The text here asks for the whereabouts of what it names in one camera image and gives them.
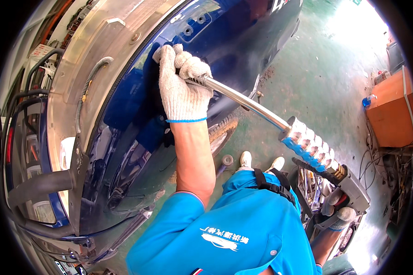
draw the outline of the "white work glove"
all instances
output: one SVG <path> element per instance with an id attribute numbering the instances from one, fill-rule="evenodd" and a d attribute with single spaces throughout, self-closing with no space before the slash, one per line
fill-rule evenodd
<path id="1" fill-rule="evenodd" d="M 343 191 L 341 188 L 337 187 L 323 203 L 323 207 L 321 208 L 321 214 L 325 216 L 332 216 L 335 210 L 334 205 L 340 200 L 341 196 L 343 195 Z M 356 217 L 356 212 L 353 208 L 350 207 L 343 207 L 336 213 L 338 220 L 332 224 L 329 229 L 333 231 L 341 231 L 342 229 L 346 228 Z"/>
<path id="2" fill-rule="evenodd" d="M 176 68 L 180 69 L 179 75 L 176 74 Z M 186 84 L 184 80 L 203 74 L 211 77 L 209 65 L 189 52 L 183 52 L 182 44 L 162 47 L 159 89 L 168 122 L 198 122 L 207 119 L 208 103 L 213 97 L 213 90 Z"/>

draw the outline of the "blue shirt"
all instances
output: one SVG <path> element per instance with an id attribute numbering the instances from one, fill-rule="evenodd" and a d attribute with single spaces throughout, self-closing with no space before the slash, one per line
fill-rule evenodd
<path id="1" fill-rule="evenodd" d="M 278 179 L 264 173 L 268 183 Z M 303 225 L 300 207 L 256 186 L 253 171 L 239 171 L 223 184 L 210 211 L 189 192 L 176 192 L 127 254 L 130 274 L 257 275 L 321 274 Z"/>

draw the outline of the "tire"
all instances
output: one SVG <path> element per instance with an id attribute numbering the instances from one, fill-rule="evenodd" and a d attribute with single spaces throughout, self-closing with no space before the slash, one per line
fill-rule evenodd
<path id="1" fill-rule="evenodd" d="M 239 118 L 233 113 L 229 114 L 219 124 L 213 125 L 208 129 L 209 143 L 211 144 L 211 154 L 213 157 L 222 150 L 232 134 L 235 132 L 237 125 L 239 124 Z M 176 171 L 168 178 L 168 182 L 176 184 L 177 174 Z"/>

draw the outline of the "white shoe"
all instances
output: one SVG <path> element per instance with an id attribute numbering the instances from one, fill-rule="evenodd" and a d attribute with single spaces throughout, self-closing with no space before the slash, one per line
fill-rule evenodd
<path id="1" fill-rule="evenodd" d="M 248 151 L 244 151 L 242 155 L 240 156 L 240 166 L 251 168 L 251 161 L 252 161 L 251 153 Z"/>
<path id="2" fill-rule="evenodd" d="M 272 168 L 276 168 L 278 171 L 283 168 L 283 165 L 285 165 L 285 158 L 284 157 L 277 157 L 274 162 L 272 163 L 271 167 L 265 171 L 265 173 L 268 173 Z"/>

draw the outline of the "orange cabinet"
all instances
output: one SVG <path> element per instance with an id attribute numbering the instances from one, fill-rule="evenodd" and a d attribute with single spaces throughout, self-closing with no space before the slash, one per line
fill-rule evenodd
<path id="1" fill-rule="evenodd" d="M 373 88 L 366 114 L 381 147 L 413 143 L 413 84 L 406 67 Z"/>

